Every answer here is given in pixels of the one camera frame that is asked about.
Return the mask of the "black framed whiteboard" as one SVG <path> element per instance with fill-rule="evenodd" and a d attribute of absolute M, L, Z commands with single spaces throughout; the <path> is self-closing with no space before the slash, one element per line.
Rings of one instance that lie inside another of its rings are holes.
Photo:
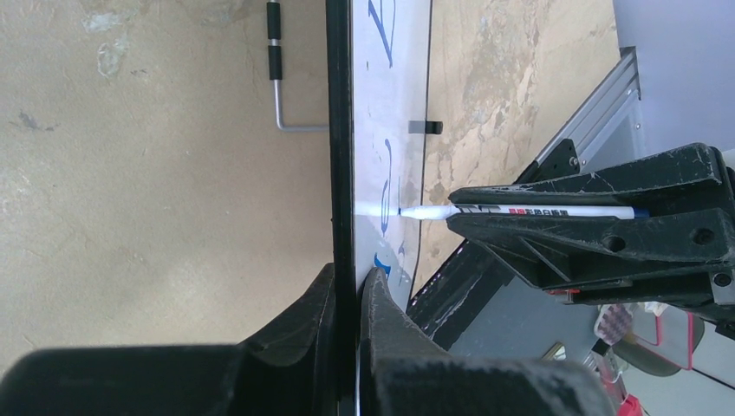
<path fill-rule="evenodd" d="M 361 289 L 381 268 L 394 303 L 413 293 L 421 231 L 433 3 L 326 4 L 337 405 L 358 413 Z"/>

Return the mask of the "pink framed tablet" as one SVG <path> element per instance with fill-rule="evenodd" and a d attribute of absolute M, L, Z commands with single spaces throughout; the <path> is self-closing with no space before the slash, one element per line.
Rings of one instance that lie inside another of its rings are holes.
<path fill-rule="evenodd" d="M 693 354 L 704 333 L 705 323 L 690 312 L 676 308 L 665 309 L 661 315 L 636 311 L 627 361 L 657 377 L 692 370 Z"/>

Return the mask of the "aluminium frame rail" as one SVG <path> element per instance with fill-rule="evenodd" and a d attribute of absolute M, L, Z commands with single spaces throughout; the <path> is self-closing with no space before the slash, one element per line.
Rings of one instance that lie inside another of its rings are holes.
<path fill-rule="evenodd" d="M 538 164 L 568 155 L 577 172 L 597 171 L 646 153 L 641 89 L 634 47 L 621 59 L 535 157 Z"/>

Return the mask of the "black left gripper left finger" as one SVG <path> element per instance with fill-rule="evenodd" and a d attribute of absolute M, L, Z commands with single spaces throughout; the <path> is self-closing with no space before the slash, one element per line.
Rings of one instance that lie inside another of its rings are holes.
<path fill-rule="evenodd" d="M 44 349 L 1 381 L 4 415 L 333 415 L 335 271 L 236 344 Z"/>

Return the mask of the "purple patterned cloth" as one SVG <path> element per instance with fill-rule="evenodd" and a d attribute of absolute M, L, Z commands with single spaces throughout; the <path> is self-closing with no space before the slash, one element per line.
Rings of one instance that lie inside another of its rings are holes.
<path fill-rule="evenodd" d="M 604 343 L 614 346 L 631 331 L 633 319 L 633 314 L 624 304 L 602 305 L 593 332 Z"/>

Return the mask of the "black base beam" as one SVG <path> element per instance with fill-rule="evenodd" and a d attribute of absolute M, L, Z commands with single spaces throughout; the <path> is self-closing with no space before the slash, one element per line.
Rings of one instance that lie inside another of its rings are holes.
<path fill-rule="evenodd" d="M 484 248 L 464 241 L 409 303 L 407 313 L 454 355 L 540 357 L 557 342 L 588 347 L 594 309 L 529 287 Z"/>

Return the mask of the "pink 3d printed part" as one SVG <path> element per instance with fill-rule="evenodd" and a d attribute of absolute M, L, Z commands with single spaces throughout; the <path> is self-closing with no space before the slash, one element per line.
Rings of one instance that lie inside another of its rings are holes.
<path fill-rule="evenodd" d="M 640 401 L 629 394 L 617 410 L 617 416 L 643 416 L 644 412 Z"/>

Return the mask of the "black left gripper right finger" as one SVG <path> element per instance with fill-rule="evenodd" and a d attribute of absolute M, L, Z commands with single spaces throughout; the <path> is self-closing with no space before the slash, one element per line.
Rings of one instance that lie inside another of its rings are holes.
<path fill-rule="evenodd" d="M 373 267 L 361 292 L 361 415 L 612 415 L 591 371 L 567 361 L 452 356 L 392 299 Z"/>

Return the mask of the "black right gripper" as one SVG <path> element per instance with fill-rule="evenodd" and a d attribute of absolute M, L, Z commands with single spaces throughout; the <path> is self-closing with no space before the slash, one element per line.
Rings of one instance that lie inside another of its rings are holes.
<path fill-rule="evenodd" d="M 722 153 L 692 143 L 596 172 L 465 187 L 460 204 L 610 205 L 649 218 L 460 214 L 451 231 L 537 289 L 582 304 L 663 302 L 734 336 L 734 189 Z"/>

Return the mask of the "white blue whiteboard marker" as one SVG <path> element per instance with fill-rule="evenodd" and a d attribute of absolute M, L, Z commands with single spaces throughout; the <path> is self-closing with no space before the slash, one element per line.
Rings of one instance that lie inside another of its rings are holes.
<path fill-rule="evenodd" d="M 613 217 L 621 220 L 649 218 L 642 208 L 600 205 L 419 205 L 400 208 L 402 217 L 418 220 L 445 220 L 458 214 L 499 214 L 512 216 Z"/>

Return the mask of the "patterned phone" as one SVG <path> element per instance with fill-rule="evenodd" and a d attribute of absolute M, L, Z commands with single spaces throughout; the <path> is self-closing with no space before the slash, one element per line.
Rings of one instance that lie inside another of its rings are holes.
<path fill-rule="evenodd" d="M 543 356 L 547 361 L 565 361 L 567 359 L 566 347 L 561 342 L 556 342 Z"/>

